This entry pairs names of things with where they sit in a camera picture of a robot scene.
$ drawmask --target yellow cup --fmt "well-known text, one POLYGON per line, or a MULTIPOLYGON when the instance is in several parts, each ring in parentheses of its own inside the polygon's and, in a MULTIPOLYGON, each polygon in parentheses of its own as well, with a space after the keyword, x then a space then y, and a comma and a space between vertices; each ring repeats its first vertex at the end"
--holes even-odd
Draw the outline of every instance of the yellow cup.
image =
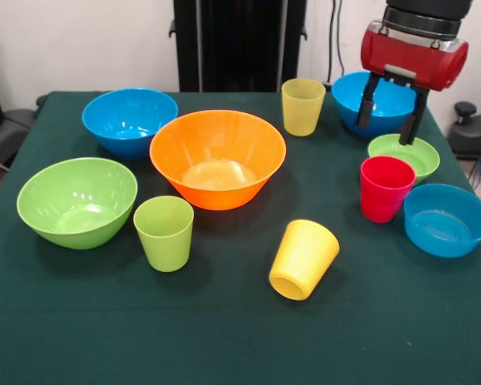
POLYGON ((284 297, 303 301, 339 251, 337 238, 326 227, 304 219, 292 221, 281 240, 269 282, 284 297))
POLYGON ((295 136, 307 136, 315 131, 325 87, 316 80, 298 78, 281 86, 281 102, 285 130, 295 136))

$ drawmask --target dark green tablecloth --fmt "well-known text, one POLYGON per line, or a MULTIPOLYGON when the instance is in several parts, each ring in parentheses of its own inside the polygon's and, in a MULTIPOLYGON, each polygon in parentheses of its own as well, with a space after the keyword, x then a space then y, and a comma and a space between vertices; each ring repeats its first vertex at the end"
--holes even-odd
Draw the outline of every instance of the dark green tablecloth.
MULTIPOLYGON (((88 251, 44 241, 18 218, 35 172, 113 156, 81 124, 97 93, 49 96, 0 192, 0 384, 481 384, 481 246, 449 261, 406 238, 400 213, 376 225, 358 206, 367 140, 345 132, 326 98, 316 132, 248 205, 196 209, 192 255, 173 274, 148 266, 131 218, 88 251), (306 302, 276 294, 268 272, 286 224, 319 221, 341 253, 306 302)), ((282 129, 279 95, 174 94, 180 114, 248 111, 282 129)), ((419 136, 440 152, 429 181, 468 188, 429 113, 419 136)), ((149 160, 137 206, 176 194, 149 160)))

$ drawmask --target red cup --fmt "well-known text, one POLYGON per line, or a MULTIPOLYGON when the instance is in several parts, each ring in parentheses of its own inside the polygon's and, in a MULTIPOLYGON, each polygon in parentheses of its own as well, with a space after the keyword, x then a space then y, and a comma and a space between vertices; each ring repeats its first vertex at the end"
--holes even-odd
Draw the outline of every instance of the red cup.
POLYGON ((415 171, 405 161, 392 156, 373 156, 361 166, 360 201, 362 213, 370 221, 391 221, 415 182, 415 171))

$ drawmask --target blue bowl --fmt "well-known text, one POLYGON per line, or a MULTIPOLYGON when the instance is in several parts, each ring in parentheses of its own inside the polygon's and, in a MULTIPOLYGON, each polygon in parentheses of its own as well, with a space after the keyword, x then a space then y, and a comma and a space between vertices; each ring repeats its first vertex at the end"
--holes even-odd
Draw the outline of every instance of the blue bowl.
POLYGON ((457 258, 481 242, 481 200, 448 184, 416 187, 404 200, 406 234, 437 257, 457 258))
POLYGON ((415 106, 415 91, 380 79, 374 92, 374 109, 369 126, 362 130, 356 118, 369 72, 354 72, 342 76, 332 87, 338 113, 344 125, 357 135, 375 137, 397 131, 415 106))
POLYGON ((111 91, 93 99, 82 121, 98 143, 123 159, 148 156, 153 136, 178 116, 178 106, 163 92, 143 88, 111 91))

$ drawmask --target green bowl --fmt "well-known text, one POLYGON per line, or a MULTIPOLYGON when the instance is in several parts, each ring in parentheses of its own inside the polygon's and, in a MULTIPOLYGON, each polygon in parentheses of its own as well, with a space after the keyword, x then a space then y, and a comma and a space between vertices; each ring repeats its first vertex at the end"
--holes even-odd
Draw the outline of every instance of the green bowl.
POLYGON ((16 209, 41 237, 70 249, 109 241, 128 219, 137 180, 122 164, 76 158, 44 168, 22 187, 16 209))
POLYGON ((424 181, 440 165, 440 155, 425 140, 415 138, 413 144, 403 146, 399 143, 400 134, 378 136, 370 141, 369 156, 394 156, 407 162, 415 170, 415 185, 424 181))

